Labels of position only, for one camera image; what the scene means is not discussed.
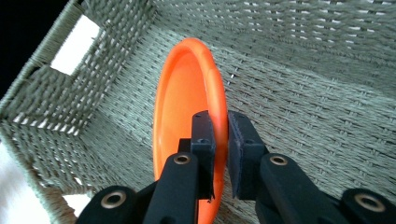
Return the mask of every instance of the woven surface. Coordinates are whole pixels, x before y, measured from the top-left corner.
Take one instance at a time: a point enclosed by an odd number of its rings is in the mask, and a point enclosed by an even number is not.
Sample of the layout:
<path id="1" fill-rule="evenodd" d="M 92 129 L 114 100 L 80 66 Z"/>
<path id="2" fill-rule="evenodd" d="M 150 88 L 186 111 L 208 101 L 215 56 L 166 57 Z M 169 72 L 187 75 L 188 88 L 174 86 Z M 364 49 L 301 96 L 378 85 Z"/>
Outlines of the woven surface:
<path id="1" fill-rule="evenodd" d="M 81 13 L 102 30 L 69 77 L 48 64 Z M 97 0 L 64 14 L 0 104 L 2 140 L 53 221 L 75 220 L 62 194 L 153 180 L 156 87 L 186 36 L 209 46 L 229 109 L 270 151 L 333 196 L 367 188 L 396 203 L 395 3 Z M 231 195 L 226 176 L 216 222 L 257 222 Z"/>

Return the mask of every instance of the orange plastic bowl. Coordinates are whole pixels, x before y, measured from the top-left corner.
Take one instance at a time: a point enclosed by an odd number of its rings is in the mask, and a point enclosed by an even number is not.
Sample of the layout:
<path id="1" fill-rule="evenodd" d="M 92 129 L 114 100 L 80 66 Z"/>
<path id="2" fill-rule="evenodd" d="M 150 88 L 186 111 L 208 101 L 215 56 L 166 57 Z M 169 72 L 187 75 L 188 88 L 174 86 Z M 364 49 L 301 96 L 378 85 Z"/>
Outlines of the orange plastic bowl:
<path id="1" fill-rule="evenodd" d="M 177 153 L 180 138 L 191 138 L 192 116 L 208 110 L 216 139 L 215 199 L 199 202 L 198 223 L 212 223 L 219 210 L 227 160 L 228 120 L 221 75 L 210 50 L 198 39 L 186 38 L 171 50 L 157 89 L 153 162 L 159 179 L 166 159 Z"/>

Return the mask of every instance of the gray woven basket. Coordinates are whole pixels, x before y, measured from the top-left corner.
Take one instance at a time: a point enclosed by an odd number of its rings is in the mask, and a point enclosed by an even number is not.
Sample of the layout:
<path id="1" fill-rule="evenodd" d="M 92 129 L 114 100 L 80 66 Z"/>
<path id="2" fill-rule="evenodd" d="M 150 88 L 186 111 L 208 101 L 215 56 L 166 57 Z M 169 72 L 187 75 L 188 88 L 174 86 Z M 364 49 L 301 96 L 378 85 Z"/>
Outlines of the gray woven basket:
<path id="1" fill-rule="evenodd" d="M 101 31 L 72 76 L 50 67 L 78 18 Z M 323 191 L 367 188 L 396 203 L 395 1 L 71 1 L 0 104 L 1 140 L 52 222 L 63 195 L 153 180 L 152 113 L 170 49 L 203 40 L 229 109 Z M 226 187 L 218 223 L 254 223 Z"/>

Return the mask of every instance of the orange rim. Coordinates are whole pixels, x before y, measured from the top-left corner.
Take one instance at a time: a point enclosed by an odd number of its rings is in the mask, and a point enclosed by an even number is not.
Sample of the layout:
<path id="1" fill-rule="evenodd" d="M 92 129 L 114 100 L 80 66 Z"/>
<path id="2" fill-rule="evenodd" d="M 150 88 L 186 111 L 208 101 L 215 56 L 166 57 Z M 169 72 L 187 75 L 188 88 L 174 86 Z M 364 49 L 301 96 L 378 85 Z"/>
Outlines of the orange rim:
<path id="1" fill-rule="evenodd" d="M 215 199 L 200 200 L 198 223 L 212 223 L 219 210 L 227 160 L 227 105 L 221 75 L 210 50 L 186 38 L 169 53 L 163 66 L 154 111 L 153 163 L 158 180 L 166 159 L 177 153 L 180 138 L 191 138 L 191 118 L 208 110 L 216 139 Z"/>

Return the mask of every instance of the orange object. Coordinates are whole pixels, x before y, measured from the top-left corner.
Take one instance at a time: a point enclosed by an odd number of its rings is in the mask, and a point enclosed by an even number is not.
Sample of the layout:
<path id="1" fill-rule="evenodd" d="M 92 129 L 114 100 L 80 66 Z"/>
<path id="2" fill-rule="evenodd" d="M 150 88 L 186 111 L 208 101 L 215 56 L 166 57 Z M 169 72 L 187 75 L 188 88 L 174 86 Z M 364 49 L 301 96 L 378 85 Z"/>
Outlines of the orange object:
<path id="1" fill-rule="evenodd" d="M 177 153 L 180 138 L 191 138 L 192 116 L 208 110 L 216 139 L 215 199 L 200 200 L 198 223 L 213 223 L 223 191 L 227 160 L 228 119 L 221 75 L 210 50 L 186 38 L 171 50 L 163 66 L 154 111 L 153 159 L 159 179 L 166 159 Z"/>

